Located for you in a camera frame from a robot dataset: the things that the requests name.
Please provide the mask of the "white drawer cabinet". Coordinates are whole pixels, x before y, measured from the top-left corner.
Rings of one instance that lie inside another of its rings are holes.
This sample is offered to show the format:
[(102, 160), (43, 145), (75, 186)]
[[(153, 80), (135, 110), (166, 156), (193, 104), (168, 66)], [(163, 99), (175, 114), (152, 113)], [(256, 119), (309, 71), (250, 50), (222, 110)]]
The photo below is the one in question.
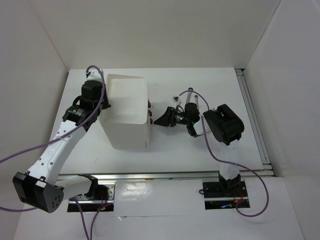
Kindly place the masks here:
[(110, 107), (99, 122), (114, 149), (145, 149), (150, 142), (148, 82), (141, 76), (108, 74), (106, 92)]

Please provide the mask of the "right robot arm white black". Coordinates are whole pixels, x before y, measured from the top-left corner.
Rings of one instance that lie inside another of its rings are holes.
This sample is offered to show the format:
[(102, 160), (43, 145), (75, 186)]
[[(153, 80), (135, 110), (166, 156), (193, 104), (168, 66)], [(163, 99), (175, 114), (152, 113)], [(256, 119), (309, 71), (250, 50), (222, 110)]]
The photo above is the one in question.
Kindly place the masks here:
[(204, 187), (203, 193), (209, 197), (230, 197), (241, 185), (239, 161), (239, 143), (245, 130), (242, 120), (229, 108), (222, 104), (217, 109), (209, 109), (200, 114), (196, 103), (186, 103), (181, 107), (167, 107), (165, 113), (155, 120), (154, 124), (162, 127), (185, 125), (190, 136), (212, 134), (219, 143), (219, 156), (214, 159), (220, 163), (218, 182), (214, 186)]

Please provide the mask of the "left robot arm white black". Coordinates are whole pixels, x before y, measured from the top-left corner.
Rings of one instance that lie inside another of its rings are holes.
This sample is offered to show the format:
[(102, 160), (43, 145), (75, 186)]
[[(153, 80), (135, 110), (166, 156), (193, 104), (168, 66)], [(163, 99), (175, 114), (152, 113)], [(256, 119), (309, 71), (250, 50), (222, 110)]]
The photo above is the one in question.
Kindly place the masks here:
[(83, 195), (92, 200), (106, 195), (107, 187), (87, 173), (58, 181), (67, 158), (94, 124), (103, 110), (111, 107), (104, 73), (97, 66), (86, 70), (81, 94), (65, 111), (60, 127), (40, 158), (25, 172), (17, 172), (13, 185), (21, 202), (47, 213), (58, 209), (63, 200)]

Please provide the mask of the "large ratchet wrench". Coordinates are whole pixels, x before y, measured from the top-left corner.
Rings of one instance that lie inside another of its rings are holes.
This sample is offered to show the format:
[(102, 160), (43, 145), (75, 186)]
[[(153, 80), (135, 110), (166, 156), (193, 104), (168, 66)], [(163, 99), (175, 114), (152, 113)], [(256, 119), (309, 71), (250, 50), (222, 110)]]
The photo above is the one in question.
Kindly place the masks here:
[(193, 89), (192, 87), (189, 87), (189, 88), (188, 88), (187, 97), (186, 97), (186, 101), (185, 101), (186, 104), (190, 102), (191, 96), (192, 96), (192, 94), (193, 94), (193, 90), (194, 90), (194, 89)]

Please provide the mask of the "small silver wrench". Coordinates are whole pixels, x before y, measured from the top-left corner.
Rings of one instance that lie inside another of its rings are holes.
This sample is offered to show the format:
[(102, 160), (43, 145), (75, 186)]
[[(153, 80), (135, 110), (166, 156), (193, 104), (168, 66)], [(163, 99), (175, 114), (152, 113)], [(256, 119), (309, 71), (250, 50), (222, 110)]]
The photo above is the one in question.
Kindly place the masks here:
[(199, 96), (198, 95), (194, 96), (194, 101), (195, 101), (196, 108), (197, 108), (197, 111), (198, 111), (198, 114), (199, 114), (200, 113), (200, 108), (199, 108)]

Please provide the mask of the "aluminium front rail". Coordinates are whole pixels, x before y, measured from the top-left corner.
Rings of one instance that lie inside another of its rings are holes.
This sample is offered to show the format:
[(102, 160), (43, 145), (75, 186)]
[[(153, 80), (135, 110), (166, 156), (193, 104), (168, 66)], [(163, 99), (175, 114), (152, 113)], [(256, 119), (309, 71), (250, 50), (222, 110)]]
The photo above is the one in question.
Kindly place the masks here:
[(118, 174), (91, 174), (93, 177), (104, 181), (120, 180), (180, 180), (180, 179), (206, 179), (217, 178), (216, 171), (193, 172), (160, 172), (160, 173), (118, 173)]

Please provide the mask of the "aluminium side rail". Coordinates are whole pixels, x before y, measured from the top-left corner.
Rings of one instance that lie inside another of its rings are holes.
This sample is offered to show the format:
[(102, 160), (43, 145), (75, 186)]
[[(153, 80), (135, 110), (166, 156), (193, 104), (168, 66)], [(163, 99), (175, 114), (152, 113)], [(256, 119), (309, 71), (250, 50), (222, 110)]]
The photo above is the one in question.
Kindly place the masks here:
[(235, 68), (235, 74), (239, 83), (239, 87), (241, 90), (241, 94), (244, 100), (244, 104), (248, 113), (249, 121), (252, 127), (253, 135), (255, 138), (255, 142), (257, 144), (258, 152), (262, 162), (262, 176), (264, 177), (274, 177), (275, 173), (272, 167), (272, 163), (269, 158), (269, 154), (265, 145), (265, 141), (262, 135), (262, 131), (260, 129), (257, 115), (254, 109), (254, 105), (252, 102), (252, 98), (249, 93), (249, 89), (246, 83), (246, 79), (244, 76), (244, 69), (242, 68)]

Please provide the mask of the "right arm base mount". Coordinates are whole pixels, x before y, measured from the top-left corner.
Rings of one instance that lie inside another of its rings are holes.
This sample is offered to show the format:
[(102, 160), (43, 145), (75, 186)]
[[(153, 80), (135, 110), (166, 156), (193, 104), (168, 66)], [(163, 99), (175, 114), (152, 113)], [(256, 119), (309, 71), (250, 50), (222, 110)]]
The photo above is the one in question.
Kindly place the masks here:
[(218, 181), (205, 181), (198, 193), (204, 197), (206, 210), (235, 209), (237, 204), (239, 209), (251, 207), (244, 180), (231, 190), (224, 190)]

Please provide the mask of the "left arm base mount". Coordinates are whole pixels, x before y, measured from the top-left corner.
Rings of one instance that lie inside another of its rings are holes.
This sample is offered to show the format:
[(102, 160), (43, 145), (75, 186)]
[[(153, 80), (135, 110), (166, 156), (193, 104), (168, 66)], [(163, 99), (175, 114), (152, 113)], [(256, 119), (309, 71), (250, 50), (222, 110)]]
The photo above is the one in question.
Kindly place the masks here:
[(93, 197), (87, 197), (85, 195), (77, 195), (74, 197), (84, 213), (97, 212), (100, 208), (102, 208), (102, 212), (114, 211), (116, 183), (101, 182), (99, 183), (99, 187), (100, 189)]

